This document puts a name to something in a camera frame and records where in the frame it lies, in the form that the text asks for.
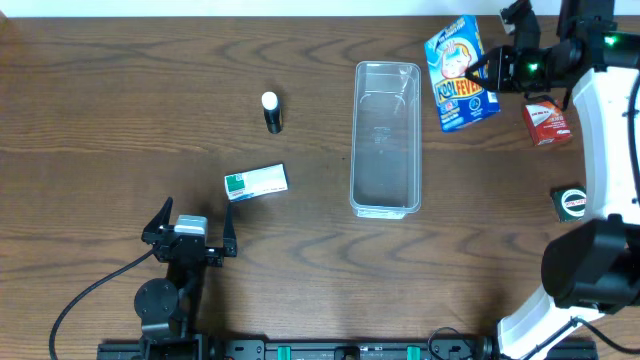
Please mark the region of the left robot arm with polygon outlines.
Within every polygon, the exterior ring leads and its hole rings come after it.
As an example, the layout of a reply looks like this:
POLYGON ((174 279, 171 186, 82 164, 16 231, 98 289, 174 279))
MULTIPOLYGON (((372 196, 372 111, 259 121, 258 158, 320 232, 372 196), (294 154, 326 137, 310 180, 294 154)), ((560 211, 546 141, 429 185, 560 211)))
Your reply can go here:
POLYGON ((216 346, 195 329, 204 288, 205 270, 221 267, 238 252, 232 206, 226 207, 222 244, 207 244, 208 220, 181 215, 171 225, 173 199, 168 198, 144 227, 141 240, 151 254, 168 265, 163 278, 144 283, 137 291, 134 309, 141 319, 140 357, 144 360, 204 360, 216 357, 216 346))

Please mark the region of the red small box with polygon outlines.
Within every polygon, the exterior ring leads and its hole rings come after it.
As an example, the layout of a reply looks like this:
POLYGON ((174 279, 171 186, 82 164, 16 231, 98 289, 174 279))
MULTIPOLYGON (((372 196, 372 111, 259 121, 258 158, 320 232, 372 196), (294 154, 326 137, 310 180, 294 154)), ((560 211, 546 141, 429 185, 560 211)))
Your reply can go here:
POLYGON ((572 137, 562 110, 552 101, 525 104, 523 118, 535 146, 563 142, 572 137))

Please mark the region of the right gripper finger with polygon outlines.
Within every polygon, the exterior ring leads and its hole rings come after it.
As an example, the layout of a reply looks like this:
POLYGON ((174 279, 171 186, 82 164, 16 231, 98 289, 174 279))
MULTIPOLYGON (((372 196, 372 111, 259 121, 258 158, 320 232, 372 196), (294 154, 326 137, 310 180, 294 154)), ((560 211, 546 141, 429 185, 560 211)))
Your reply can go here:
POLYGON ((485 79, 485 78, 481 77, 480 75, 477 75, 474 72, 466 72, 465 73, 465 78, 470 80, 471 82, 481 86, 483 89, 485 89, 487 91, 494 91, 495 90, 495 84, 494 83, 492 83, 488 79, 485 79))
POLYGON ((476 72, 482 72, 484 75, 490 75, 500 69, 502 48, 495 47, 484 55, 482 55, 475 63, 468 67, 465 71, 466 75, 474 75, 476 72))

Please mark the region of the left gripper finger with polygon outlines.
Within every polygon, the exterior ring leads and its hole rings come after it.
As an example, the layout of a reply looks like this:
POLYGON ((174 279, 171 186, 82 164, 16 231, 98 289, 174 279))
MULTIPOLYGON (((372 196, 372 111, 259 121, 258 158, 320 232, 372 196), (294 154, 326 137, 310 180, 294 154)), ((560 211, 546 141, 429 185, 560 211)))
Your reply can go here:
POLYGON ((163 239, 164 231, 169 226, 172 206, 173 198, 168 197, 158 213, 144 227, 141 235, 141 240, 144 243, 153 245, 163 239))
POLYGON ((223 227, 223 254, 225 257, 236 257, 237 249, 237 236, 233 224, 233 205, 228 203, 223 227))

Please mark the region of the green white medicine box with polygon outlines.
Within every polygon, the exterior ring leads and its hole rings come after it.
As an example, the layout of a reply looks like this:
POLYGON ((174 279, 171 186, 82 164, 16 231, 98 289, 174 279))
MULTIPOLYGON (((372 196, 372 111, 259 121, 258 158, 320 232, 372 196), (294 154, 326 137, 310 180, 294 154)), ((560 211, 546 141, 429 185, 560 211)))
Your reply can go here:
POLYGON ((226 175, 224 185, 231 202, 248 200, 288 189, 282 164, 226 175))

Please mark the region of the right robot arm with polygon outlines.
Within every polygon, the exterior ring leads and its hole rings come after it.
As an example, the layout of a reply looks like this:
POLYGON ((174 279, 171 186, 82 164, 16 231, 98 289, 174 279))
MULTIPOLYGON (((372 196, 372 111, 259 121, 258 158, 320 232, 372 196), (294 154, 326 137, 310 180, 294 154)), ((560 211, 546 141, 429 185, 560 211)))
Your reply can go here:
POLYGON ((621 32, 610 1, 566 1, 558 42, 540 44, 530 2, 502 9, 514 41, 479 60, 480 85, 531 95, 556 88, 577 110, 584 146, 582 224, 545 249, 542 282, 495 335, 471 349, 476 359, 593 359, 591 343, 570 334, 639 303, 639 38, 621 32))

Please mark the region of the green round-label box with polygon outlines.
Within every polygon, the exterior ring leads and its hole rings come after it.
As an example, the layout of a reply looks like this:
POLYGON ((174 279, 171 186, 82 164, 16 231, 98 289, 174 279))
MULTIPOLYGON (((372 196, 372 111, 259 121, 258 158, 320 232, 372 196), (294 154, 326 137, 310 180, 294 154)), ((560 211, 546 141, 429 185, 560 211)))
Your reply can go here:
POLYGON ((553 189, 550 193, 561 223, 581 220, 586 208, 586 189, 582 186, 553 189))

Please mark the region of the blue Kool Fever box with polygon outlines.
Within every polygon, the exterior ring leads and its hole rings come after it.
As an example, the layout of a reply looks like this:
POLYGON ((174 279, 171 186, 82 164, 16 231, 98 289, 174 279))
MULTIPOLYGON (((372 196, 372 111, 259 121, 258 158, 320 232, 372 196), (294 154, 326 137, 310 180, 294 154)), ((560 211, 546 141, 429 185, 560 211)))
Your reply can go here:
POLYGON ((465 77, 483 55, 476 17, 462 15, 424 43, 441 130, 455 132, 500 112, 497 95, 465 77))

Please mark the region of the dark bottle white cap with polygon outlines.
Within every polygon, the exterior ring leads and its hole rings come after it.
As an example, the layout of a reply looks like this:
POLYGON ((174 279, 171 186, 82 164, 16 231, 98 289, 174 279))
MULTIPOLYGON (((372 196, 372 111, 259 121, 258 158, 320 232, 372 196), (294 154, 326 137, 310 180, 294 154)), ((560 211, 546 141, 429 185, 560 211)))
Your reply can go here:
POLYGON ((281 109, 278 96, 271 91, 265 92, 261 96, 263 113, 268 131, 271 134, 278 134, 282 131, 281 109))

